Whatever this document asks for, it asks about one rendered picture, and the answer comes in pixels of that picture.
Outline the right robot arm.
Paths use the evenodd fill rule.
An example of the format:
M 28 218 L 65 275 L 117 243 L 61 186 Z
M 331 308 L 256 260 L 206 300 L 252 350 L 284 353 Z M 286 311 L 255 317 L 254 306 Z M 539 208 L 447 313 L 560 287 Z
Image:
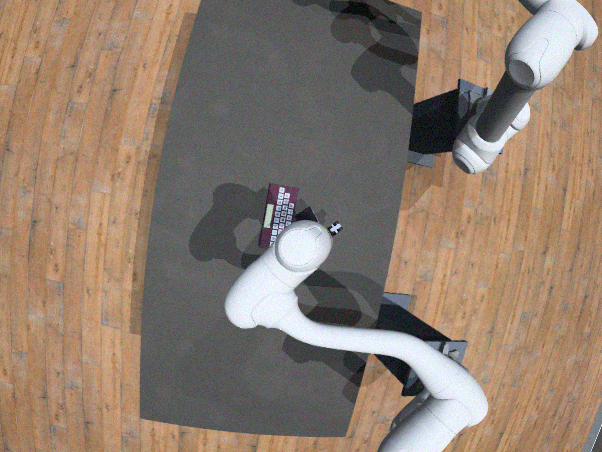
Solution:
M 588 49 L 598 35 L 595 21 L 576 0 L 518 1 L 533 16 L 507 46 L 507 72 L 493 94 L 489 87 L 484 96 L 468 92 L 466 122 L 452 149 L 455 164 L 467 174 L 489 167 L 504 144 L 528 123 L 527 102 L 535 91 L 556 78 L 574 49 Z

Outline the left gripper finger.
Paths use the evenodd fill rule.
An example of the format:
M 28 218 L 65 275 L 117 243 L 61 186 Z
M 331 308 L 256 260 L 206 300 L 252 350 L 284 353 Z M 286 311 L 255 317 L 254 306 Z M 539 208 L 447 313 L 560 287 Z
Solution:
M 343 228 L 341 227 L 341 225 L 339 224 L 338 221 L 336 221 L 334 224 L 332 224 L 330 227 L 332 227 L 330 230 L 331 232 L 335 231 L 335 234 L 332 236 L 335 236 L 337 232 L 341 231 Z M 337 230 L 336 230 L 337 229 Z

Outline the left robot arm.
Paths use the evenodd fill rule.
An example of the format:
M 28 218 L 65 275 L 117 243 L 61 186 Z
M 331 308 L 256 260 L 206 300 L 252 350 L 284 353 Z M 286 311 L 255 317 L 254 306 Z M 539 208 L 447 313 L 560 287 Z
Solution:
M 229 320 L 244 329 L 278 328 L 307 344 L 407 363 L 418 376 L 415 389 L 427 394 L 422 390 L 395 416 L 377 452 L 441 452 L 465 426 L 481 422 L 488 411 L 485 393 L 449 344 L 438 351 L 404 332 L 322 324 L 301 312 L 294 289 L 325 261 L 333 237 L 310 206 L 295 218 L 232 285 L 225 299 Z

